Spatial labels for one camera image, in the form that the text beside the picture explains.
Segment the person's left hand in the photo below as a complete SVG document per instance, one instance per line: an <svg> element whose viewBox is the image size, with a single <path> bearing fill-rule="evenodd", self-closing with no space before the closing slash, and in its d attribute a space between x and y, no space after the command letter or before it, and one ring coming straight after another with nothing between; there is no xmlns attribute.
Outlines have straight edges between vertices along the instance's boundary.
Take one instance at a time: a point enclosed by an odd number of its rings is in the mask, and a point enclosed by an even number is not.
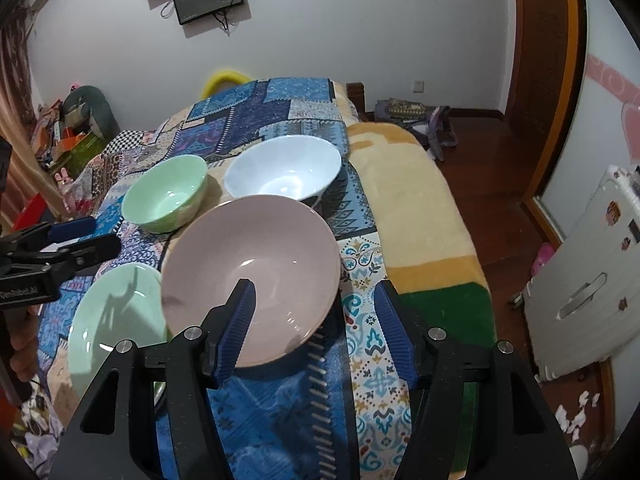
<svg viewBox="0 0 640 480"><path fill-rule="evenodd" d="M14 350L10 367L21 382L29 382L38 370L38 312L38 306L18 309L17 318L9 324L9 334Z"/></svg>

